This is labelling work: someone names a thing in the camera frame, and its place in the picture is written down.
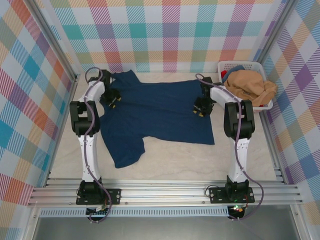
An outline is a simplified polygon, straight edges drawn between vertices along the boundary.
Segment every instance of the white laundry basket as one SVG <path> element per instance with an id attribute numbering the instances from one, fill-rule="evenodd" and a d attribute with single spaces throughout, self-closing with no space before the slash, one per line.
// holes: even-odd
<path id="1" fill-rule="evenodd" d="M 218 76 L 219 76 L 219 81 L 222 83 L 222 78 L 221 78 L 221 72 L 226 70 L 229 71 L 230 69 L 242 65 L 245 70 L 252 70 L 255 72 L 258 72 L 261 74 L 263 81 L 267 81 L 266 74 L 264 71 L 264 68 L 262 65 L 258 62 L 255 61 L 220 61 L 218 63 Z M 270 100 L 268 104 L 265 104 L 264 106 L 254 106 L 253 111 L 255 113 L 258 113 L 262 110 L 269 110 L 273 107 L 273 102 Z"/>

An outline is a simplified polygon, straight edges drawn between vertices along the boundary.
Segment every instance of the blue cloth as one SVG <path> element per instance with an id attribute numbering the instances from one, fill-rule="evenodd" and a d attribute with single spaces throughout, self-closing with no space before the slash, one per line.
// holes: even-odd
<path id="1" fill-rule="evenodd" d="M 137 162 L 145 152 L 143 137 L 175 142 L 214 144 L 210 116 L 193 113 L 202 96 L 197 80 L 141 83 L 133 71 L 114 73 L 112 88 L 121 101 L 104 107 L 100 130 L 116 168 Z"/>
<path id="2" fill-rule="evenodd" d="M 231 73 L 236 72 L 236 71 L 239 71 L 239 70 L 245 70 L 244 66 L 238 65 L 238 66 L 235 66 L 235 67 L 231 68 L 231 69 L 224 75 L 224 77 L 222 78 L 222 80 L 221 80 L 222 83 L 224 84 L 225 81 L 227 81 L 227 79 L 228 79 L 228 77 L 229 77 L 229 75 L 230 75 Z"/>

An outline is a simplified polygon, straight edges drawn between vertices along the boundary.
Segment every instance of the gray floor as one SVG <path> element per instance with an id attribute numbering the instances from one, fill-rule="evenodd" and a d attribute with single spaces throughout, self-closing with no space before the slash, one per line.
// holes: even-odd
<path id="1" fill-rule="evenodd" d="M 226 217 L 40 218 L 34 240 L 296 240 L 289 206 L 262 206 L 243 222 Z"/>

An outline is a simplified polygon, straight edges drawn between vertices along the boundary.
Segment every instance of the tan cloth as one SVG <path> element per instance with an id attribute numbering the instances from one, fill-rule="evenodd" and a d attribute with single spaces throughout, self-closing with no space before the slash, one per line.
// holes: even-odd
<path id="1" fill-rule="evenodd" d="M 224 85 L 238 98 L 251 100 L 254 107 L 268 104 L 277 93 L 276 84 L 271 81 L 263 81 L 260 73 L 251 70 L 230 73 Z"/>

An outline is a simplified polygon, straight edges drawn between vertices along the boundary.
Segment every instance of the marble-patterned surface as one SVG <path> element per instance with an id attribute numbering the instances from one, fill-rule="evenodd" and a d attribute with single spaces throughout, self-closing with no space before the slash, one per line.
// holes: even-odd
<path id="1" fill-rule="evenodd" d="M 137 73 L 144 83 L 178 82 L 195 79 L 194 73 Z M 204 73 L 218 82 L 217 73 Z M 87 89 L 82 76 L 74 96 L 78 99 Z M 103 107 L 97 106 L 99 115 Z M 163 141 L 145 137 L 145 153 L 140 160 L 128 167 L 116 169 L 102 136 L 97 139 L 99 170 L 105 179 L 135 180 L 225 180 L 230 167 L 230 144 L 223 129 L 224 111 L 215 105 L 211 114 L 215 145 Z M 271 156 L 259 115 L 255 114 L 255 132 L 248 148 L 247 172 L 256 179 L 276 179 Z M 72 131 L 70 116 L 66 122 L 62 139 L 50 177 L 81 178 L 82 157 L 77 137 Z"/>

